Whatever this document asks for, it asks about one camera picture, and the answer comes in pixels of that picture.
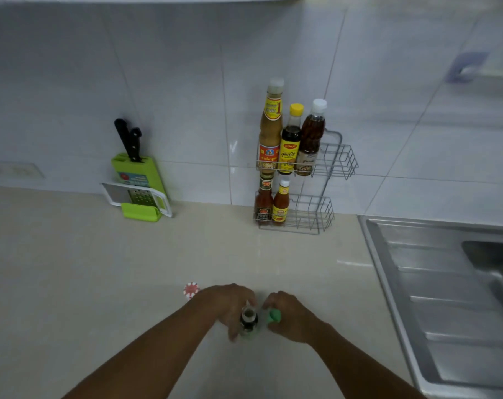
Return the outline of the tall orange-brown sauce bottle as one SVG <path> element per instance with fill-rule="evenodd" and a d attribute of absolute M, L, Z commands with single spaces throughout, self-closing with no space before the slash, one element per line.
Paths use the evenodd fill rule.
<path fill-rule="evenodd" d="M 272 78 L 267 88 L 267 97 L 260 122 L 257 167 L 261 174 L 270 176 L 278 166 L 282 119 L 283 78 Z"/>

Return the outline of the blue-grey wall hook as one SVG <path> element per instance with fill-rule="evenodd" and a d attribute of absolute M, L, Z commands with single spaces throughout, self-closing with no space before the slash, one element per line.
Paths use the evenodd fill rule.
<path fill-rule="evenodd" d="M 460 53 L 452 62 L 445 76 L 445 82 L 449 84 L 472 82 L 480 75 L 488 56 L 488 52 Z"/>

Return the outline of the small dark glass bottle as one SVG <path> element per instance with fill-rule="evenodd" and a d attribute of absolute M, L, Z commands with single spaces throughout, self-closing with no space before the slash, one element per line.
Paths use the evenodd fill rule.
<path fill-rule="evenodd" d="M 240 313 L 240 335 L 248 338 L 254 335 L 259 323 L 259 316 L 255 306 L 246 301 L 246 305 L 242 308 Z"/>

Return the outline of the white-capped brown sauce bottle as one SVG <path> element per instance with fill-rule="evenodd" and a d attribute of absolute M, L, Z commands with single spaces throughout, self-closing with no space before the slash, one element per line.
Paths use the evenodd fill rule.
<path fill-rule="evenodd" d="M 328 103 L 324 99 L 315 99 L 301 127 L 295 173 L 306 177 L 312 174 L 320 150 L 321 138 L 325 132 L 325 112 Z"/>

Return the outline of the long black-handled knife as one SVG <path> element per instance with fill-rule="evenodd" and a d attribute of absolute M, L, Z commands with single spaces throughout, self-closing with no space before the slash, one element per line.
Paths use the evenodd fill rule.
<path fill-rule="evenodd" d="M 117 133 L 119 134 L 119 137 L 122 141 L 122 144 L 128 154 L 129 147 L 130 147 L 130 144 L 129 144 L 129 131 L 130 130 L 128 129 L 128 124 L 125 120 L 123 120 L 121 118 L 117 118 L 114 120 L 114 126 L 115 126 L 115 129 L 116 129 Z"/>

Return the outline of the person's left forearm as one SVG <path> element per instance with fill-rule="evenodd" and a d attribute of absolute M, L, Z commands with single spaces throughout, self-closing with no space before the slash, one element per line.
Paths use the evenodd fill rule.
<path fill-rule="evenodd" d="M 63 399 L 167 399 L 219 314 L 199 296 L 150 328 Z"/>

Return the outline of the person's right hand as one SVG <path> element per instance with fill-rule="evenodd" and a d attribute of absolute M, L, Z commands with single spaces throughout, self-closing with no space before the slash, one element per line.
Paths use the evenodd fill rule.
<path fill-rule="evenodd" d="M 269 331 L 292 342 L 312 346 L 315 338 L 315 323 L 320 323 L 314 313 L 295 295 L 287 293 L 287 310 L 281 314 L 280 323 L 268 324 Z"/>

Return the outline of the person's left hand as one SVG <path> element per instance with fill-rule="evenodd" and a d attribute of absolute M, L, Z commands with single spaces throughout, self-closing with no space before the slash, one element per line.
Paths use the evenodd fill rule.
<path fill-rule="evenodd" d="M 228 315 L 240 315 L 246 301 L 257 306 L 255 293 L 247 287 L 234 283 L 208 287 L 196 298 L 200 304 L 202 327 L 207 331 L 215 322 L 222 323 L 228 329 Z"/>

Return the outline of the yellow-capped dark sauce bottle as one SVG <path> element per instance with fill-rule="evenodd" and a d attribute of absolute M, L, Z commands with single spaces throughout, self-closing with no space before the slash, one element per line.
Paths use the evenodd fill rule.
<path fill-rule="evenodd" d="M 302 139 L 301 117 L 304 111 L 303 104 L 290 105 L 287 125 L 281 133 L 281 144 L 278 158 L 278 173 L 281 175 L 291 174 L 294 170 L 295 161 Z"/>

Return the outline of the short black-handled knife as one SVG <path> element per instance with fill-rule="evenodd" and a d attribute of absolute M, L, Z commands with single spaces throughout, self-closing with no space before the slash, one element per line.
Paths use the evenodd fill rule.
<path fill-rule="evenodd" d="M 134 127 L 129 131 L 129 158 L 132 162 L 142 162 L 140 156 L 140 138 L 142 137 L 142 132 L 140 128 Z"/>

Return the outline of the stainless steel sink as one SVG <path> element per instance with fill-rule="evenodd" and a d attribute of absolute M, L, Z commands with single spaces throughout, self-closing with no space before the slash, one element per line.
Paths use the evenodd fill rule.
<path fill-rule="evenodd" d="M 415 386 L 503 399 L 503 227 L 357 218 Z"/>

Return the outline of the person's right forearm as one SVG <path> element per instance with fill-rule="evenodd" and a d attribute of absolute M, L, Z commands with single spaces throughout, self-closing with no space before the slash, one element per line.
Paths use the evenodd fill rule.
<path fill-rule="evenodd" d="M 312 323 L 307 343 L 324 362 L 345 399 L 427 399 L 324 321 Z"/>

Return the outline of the white-capped red chili sauce bottle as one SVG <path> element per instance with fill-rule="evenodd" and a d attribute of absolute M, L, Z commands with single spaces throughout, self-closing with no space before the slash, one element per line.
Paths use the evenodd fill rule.
<path fill-rule="evenodd" d="M 289 186 L 290 180 L 288 178 L 282 178 L 279 182 L 278 191 L 273 199 L 271 220 L 276 226 L 282 226 L 287 219 L 287 212 L 290 204 Z"/>

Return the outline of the dark-capped red sauce bottle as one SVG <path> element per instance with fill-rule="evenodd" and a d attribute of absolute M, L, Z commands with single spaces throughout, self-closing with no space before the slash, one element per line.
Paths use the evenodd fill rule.
<path fill-rule="evenodd" d="M 272 220 L 272 184 L 274 173 L 262 173 L 260 184 L 255 195 L 254 220 L 258 225 L 268 224 Z"/>

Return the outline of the green knife block stand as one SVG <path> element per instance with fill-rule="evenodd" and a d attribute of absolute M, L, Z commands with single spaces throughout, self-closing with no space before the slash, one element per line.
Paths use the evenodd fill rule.
<path fill-rule="evenodd" d="M 111 159 L 111 165 L 117 174 L 118 182 L 116 183 L 153 188 L 164 192 L 167 196 L 155 161 L 148 156 L 141 156 L 141 158 L 142 162 L 138 163 L 130 161 L 127 153 L 115 155 Z"/>

